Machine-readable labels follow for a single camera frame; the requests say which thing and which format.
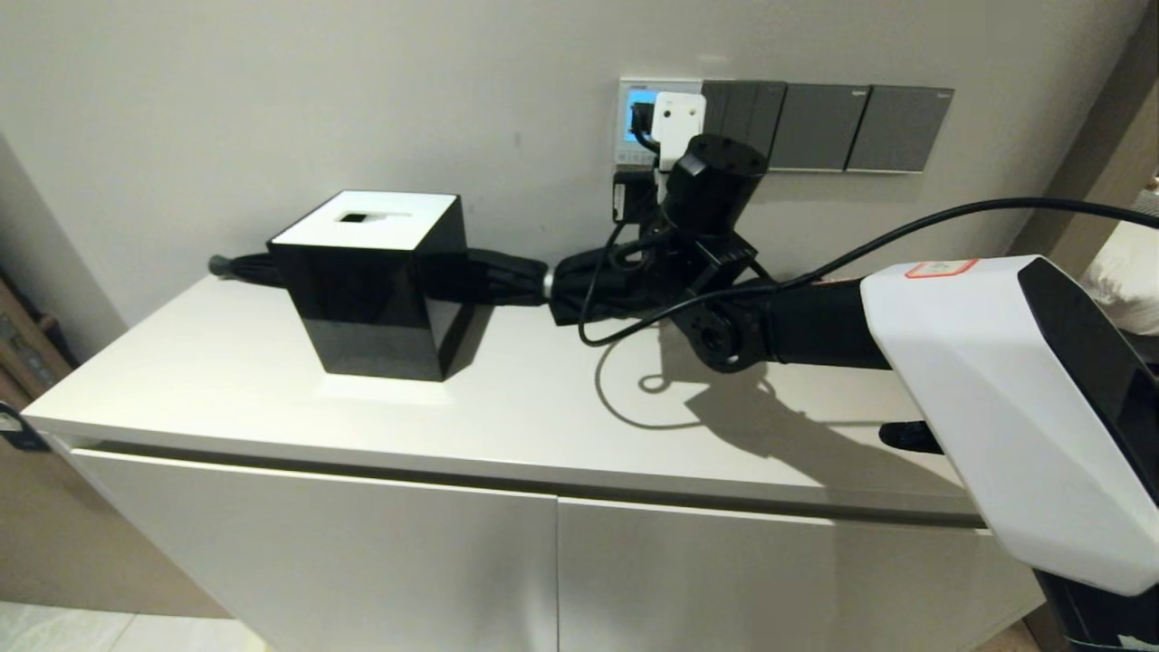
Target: white top of box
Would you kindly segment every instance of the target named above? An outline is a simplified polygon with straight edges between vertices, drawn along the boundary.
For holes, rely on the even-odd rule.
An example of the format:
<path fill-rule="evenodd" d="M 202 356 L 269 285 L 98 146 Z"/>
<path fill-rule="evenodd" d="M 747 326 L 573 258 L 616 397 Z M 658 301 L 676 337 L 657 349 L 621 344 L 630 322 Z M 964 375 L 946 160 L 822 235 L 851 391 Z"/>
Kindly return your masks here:
<path fill-rule="evenodd" d="M 410 250 L 455 198 L 455 195 L 343 190 L 279 233 L 274 243 Z"/>

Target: sticker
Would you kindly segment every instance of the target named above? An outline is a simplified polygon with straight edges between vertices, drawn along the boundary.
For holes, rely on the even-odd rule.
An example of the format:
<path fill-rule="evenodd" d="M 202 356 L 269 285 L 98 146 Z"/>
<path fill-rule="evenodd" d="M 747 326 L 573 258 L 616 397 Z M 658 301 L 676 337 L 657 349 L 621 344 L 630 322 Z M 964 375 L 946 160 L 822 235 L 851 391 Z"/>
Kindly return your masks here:
<path fill-rule="evenodd" d="M 905 272 L 906 278 L 938 278 L 940 276 L 957 276 L 977 264 L 979 258 L 971 259 L 939 259 L 923 262 Z"/>
<path fill-rule="evenodd" d="M 627 186 L 624 183 L 612 185 L 612 221 L 624 219 L 624 193 Z"/>

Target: red label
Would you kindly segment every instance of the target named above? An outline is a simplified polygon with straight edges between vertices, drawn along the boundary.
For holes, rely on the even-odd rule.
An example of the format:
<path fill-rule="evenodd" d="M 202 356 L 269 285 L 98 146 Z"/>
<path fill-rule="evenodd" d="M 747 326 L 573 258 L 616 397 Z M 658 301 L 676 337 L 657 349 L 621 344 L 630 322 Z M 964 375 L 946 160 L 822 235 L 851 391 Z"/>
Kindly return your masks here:
<path fill-rule="evenodd" d="M 965 273 L 971 266 L 977 264 L 979 258 L 971 259 L 939 259 L 923 262 L 905 272 L 906 278 L 940 278 L 942 276 L 957 276 Z"/>

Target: wall switch panel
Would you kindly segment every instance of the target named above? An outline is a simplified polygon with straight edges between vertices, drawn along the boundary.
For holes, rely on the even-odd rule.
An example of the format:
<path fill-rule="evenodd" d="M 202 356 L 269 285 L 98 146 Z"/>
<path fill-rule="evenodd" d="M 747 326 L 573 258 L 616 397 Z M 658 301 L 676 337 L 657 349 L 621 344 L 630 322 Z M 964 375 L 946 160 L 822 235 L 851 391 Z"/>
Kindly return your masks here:
<path fill-rule="evenodd" d="M 705 81 L 705 133 L 739 140 L 767 156 L 787 86 L 782 81 Z"/>
<path fill-rule="evenodd" d="M 752 101 L 749 137 L 744 141 L 767 156 L 773 149 L 773 134 L 780 122 L 788 83 L 783 81 L 755 81 L 752 83 L 756 86 L 756 96 Z"/>
<path fill-rule="evenodd" d="M 949 88 L 625 78 L 617 164 L 651 166 L 656 155 L 632 135 L 630 110 L 661 91 L 704 95 L 704 133 L 755 147 L 771 171 L 920 173 L 954 97 Z"/>
<path fill-rule="evenodd" d="M 919 173 L 949 109 L 950 88 L 874 86 L 848 171 Z"/>
<path fill-rule="evenodd" d="M 705 133 L 724 134 L 724 111 L 728 109 L 729 88 L 735 81 L 706 79 L 700 87 L 708 105 L 705 108 Z"/>
<path fill-rule="evenodd" d="M 868 95 L 868 86 L 790 83 L 768 168 L 843 171 Z"/>

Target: gray light switch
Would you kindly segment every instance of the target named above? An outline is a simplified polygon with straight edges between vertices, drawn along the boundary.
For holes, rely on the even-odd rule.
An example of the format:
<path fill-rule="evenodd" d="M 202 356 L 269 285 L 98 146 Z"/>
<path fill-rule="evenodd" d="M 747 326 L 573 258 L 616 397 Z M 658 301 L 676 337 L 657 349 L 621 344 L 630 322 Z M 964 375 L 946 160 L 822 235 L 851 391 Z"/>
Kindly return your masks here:
<path fill-rule="evenodd" d="M 767 156 L 786 87 L 783 81 L 705 81 L 705 133 L 728 135 Z"/>
<path fill-rule="evenodd" d="M 921 171 L 954 90 L 874 86 L 858 131 L 850 171 Z"/>
<path fill-rule="evenodd" d="M 783 81 L 757 81 L 755 85 L 757 88 L 752 101 L 752 119 L 749 122 L 749 137 L 745 142 L 767 156 L 773 148 L 773 132 L 777 131 L 788 85 Z"/>
<path fill-rule="evenodd" d="M 724 111 L 728 110 L 728 89 L 731 81 L 705 80 L 700 94 L 705 96 L 705 133 L 723 135 Z"/>
<path fill-rule="evenodd" d="M 868 94 L 868 86 L 790 83 L 768 168 L 844 170 Z"/>

